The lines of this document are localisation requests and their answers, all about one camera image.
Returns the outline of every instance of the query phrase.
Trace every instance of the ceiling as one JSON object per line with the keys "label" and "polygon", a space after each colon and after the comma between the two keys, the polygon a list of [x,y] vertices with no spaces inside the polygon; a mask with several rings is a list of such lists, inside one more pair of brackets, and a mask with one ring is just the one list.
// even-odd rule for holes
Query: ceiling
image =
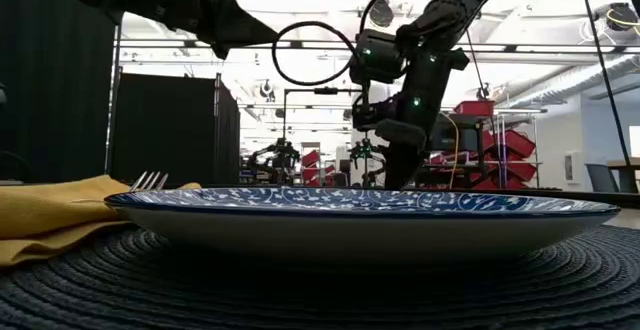
{"label": "ceiling", "polygon": [[[319,20],[331,24],[348,38],[354,39],[360,22],[359,14],[369,0],[239,0],[242,8],[250,12],[274,30],[302,20]],[[414,19],[430,0],[389,0],[395,18],[390,27],[379,29],[393,33],[401,24]],[[594,9],[613,2],[629,0],[590,0]],[[591,31],[583,28],[586,13],[583,0],[490,0],[482,9],[482,17],[470,28],[474,44],[539,44],[539,45],[591,45]],[[633,31],[600,34],[603,44],[635,44],[637,35]],[[327,47],[327,49],[304,49],[279,51],[283,70],[298,80],[318,80],[337,72],[349,59],[349,53],[337,37],[318,28],[304,28],[292,32],[287,40],[304,40],[305,46]],[[197,77],[214,77],[222,73],[225,84],[238,102],[256,104],[249,114],[242,112],[243,147],[246,151],[263,148],[275,141],[281,132],[281,119],[275,116],[274,107],[282,104],[285,88],[296,88],[288,84],[275,71],[268,49],[232,50],[224,62],[212,55],[206,47],[197,49],[171,48],[181,42],[170,40],[195,39],[191,34],[167,30],[163,25],[126,14],[123,25],[121,61],[126,72],[183,76],[185,73]],[[533,84],[578,61],[595,63],[597,58],[578,55],[564,58],[563,55],[533,56],[526,53],[510,55],[508,59],[494,54],[478,54],[478,70],[483,82],[492,87],[500,85]],[[265,100],[260,96],[260,85],[269,79],[275,94],[275,105],[260,108]],[[332,86],[353,88],[348,77],[334,81]],[[390,85],[386,91],[399,91],[402,81]],[[455,106],[464,99],[473,99],[479,79],[474,64],[465,71],[452,73],[445,105]],[[287,122],[292,127],[288,138],[295,143],[318,141],[323,151],[333,153],[335,147],[350,143],[350,125],[343,118],[344,109],[350,106],[352,96],[321,96],[313,93],[292,94],[291,105],[324,105],[323,109],[295,109],[287,112]]]}

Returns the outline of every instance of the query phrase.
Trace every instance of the ceiling pipe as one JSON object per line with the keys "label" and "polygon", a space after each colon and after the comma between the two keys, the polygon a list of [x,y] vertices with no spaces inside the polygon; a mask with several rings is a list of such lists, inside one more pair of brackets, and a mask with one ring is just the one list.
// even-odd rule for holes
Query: ceiling pipe
{"label": "ceiling pipe", "polygon": [[[618,79],[640,68],[640,56],[619,56],[610,60],[606,68],[610,80]],[[539,105],[548,100],[566,99],[603,83],[602,68],[599,64],[575,67],[539,83],[525,93],[511,98],[508,103],[503,102],[502,105],[507,107]]]}

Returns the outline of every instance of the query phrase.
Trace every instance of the chair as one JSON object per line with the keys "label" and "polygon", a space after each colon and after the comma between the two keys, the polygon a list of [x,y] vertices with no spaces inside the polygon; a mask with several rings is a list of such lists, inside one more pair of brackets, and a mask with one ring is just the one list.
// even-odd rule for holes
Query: chair
{"label": "chair", "polygon": [[586,164],[594,192],[619,193],[620,188],[613,172],[606,165]]}

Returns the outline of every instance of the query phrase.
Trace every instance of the plate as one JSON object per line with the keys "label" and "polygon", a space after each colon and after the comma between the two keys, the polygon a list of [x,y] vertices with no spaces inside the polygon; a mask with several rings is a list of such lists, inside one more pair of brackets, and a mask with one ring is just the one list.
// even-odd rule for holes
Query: plate
{"label": "plate", "polygon": [[523,255],[619,208],[527,196],[327,188],[213,188],[112,195],[169,239],[287,263],[410,265]]}

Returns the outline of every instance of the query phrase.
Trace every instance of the woven placemat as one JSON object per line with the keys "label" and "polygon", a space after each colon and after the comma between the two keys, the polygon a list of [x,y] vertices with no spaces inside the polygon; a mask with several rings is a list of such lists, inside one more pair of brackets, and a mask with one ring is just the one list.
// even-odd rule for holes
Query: woven placemat
{"label": "woven placemat", "polygon": [[431,275],[230,264],[139,229],[0,275],[0,328],[640,329],[640,231]]}

